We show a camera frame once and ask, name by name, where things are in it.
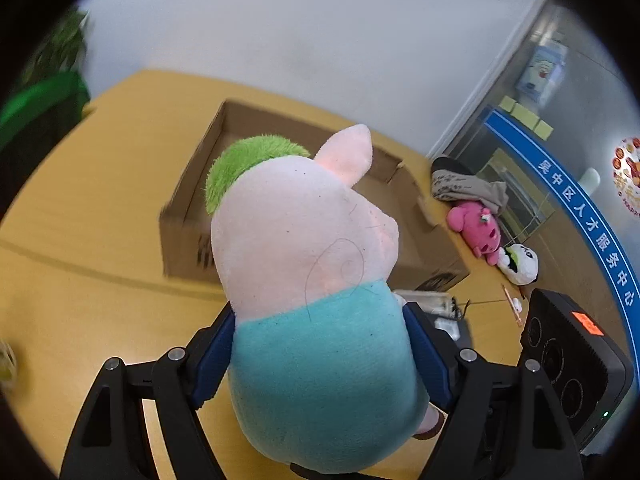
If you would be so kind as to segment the brown cardboard box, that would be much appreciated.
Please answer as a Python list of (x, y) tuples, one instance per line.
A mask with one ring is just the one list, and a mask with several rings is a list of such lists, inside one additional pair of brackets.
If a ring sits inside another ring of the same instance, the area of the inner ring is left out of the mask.
[(365, 126), (331, 132), (227, 101), (160, 213), (164, 272), (238, 301), (308, 304), (375, 281), (444, 292), (468, 269), (422, 206)]

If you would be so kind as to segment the black product box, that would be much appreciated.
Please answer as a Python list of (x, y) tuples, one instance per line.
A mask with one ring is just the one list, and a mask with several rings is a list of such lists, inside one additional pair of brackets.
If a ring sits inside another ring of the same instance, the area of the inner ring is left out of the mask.
[(626, 354), (570, 296), (541, 288), (530, 294), (521, 346), (521, 359), (541, 365), (585, 448), (632, 384)]

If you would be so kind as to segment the wooden pencil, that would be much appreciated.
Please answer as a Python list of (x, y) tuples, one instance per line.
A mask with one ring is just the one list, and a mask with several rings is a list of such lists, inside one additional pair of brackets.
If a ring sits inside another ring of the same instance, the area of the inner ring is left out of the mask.
[(523, 320), (522, 320), (522, 317), (521, 317), (521, 313), (522, 313), (521, 304), (518, 302), (517, 299), (513, 298), (510, 295), (510, 292), (508, 291), (506, 286), (502, 285), (502, 290), (503, 290), (504, 296), (506, 297), (506, 301), (508, 302), (508, 304), (509, 304), (509, 306), (511, 308), (511, 311), (512, 311), (512, 313), (514, 315), (516, 324), (518, 324), (518, 326), (520, 326), (520, 327), (523, 327), (524, 324), (523, 324)]

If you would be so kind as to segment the grey folded cloth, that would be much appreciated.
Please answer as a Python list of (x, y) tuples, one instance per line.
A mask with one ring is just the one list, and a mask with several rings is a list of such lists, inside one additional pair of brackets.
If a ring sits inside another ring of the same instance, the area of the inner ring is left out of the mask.
[(494, 216), (508, 206), (506, 182), (486, 181), (448, 156), (439, 156), (431, 163), (431, 193), (441, 202), (480, 202)]

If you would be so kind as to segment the white green plush toy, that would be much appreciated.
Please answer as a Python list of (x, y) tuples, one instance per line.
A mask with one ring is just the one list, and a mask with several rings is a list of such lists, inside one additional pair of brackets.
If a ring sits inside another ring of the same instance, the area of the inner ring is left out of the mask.
[(522, 244), (512, 244), (500, 247), (498, 254), (498, 269), (513, 285), (521, 287), (537, 281), (538, 256), (533, 249)]

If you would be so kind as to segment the white folding phone stand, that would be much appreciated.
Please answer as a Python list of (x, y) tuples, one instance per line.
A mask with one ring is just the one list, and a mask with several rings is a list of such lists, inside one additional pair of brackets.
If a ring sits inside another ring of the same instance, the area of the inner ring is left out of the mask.
[(409, 302), (417, 304), (434, 326), (446, 332), (460, 349), (473, 347), (465, 310), (460, 309), (456, 298), (448, 292), (395, 289), (393, 294), (402, 306)]

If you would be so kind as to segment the pink pig plush toy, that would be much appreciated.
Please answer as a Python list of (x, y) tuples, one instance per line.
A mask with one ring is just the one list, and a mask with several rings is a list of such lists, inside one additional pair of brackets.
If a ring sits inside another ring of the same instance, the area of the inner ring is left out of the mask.
[(235, 416), (259, 453), (322, 474), (371, 467), (445, 421), (388, 286), (397, 222), (355, 188), (372, 158), (363, 125), (316, 154), (264, 134), (231, 144), (205, 182), (215, 268), (235, 317)]

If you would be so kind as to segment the pink strawberry plush toy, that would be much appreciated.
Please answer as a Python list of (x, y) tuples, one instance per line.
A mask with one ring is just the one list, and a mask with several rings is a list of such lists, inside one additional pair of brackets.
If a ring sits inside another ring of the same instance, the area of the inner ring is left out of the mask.
[(458, 203), (448, 211), (447, 226), (459, 233), (476, 258), (484, 258), (490, 266), (499, 260), (501, 232), (490, 209), (480, 202)]

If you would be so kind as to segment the potted green plant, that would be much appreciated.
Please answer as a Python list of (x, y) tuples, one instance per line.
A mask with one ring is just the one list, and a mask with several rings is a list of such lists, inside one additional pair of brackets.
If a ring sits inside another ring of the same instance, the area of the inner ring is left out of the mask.
[(29, 87), (59, 72), (78, 70), (87, 52), (88, 13), (69, 8), (29, 58), (18, 84)]

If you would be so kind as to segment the blue glass door banner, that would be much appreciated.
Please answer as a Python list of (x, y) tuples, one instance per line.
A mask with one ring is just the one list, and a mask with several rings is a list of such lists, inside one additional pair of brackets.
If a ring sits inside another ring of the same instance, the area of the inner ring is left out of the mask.
[(632, 344), (639, 341), (639, 279), (622, 243), (578, 182), (510, 116), (492, 110), (484, 125), (541, 178), (596, 257)]

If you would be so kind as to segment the green covered side table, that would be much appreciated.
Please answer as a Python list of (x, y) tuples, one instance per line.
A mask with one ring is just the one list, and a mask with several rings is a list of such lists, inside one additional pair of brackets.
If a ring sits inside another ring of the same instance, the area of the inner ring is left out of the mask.
[(1, 109), (1, 148), (44, 113), (67, 101), (72, 103), (72, 117), (79, 120), (90, 101), (80, 73), (59, 72), (11, 96)]

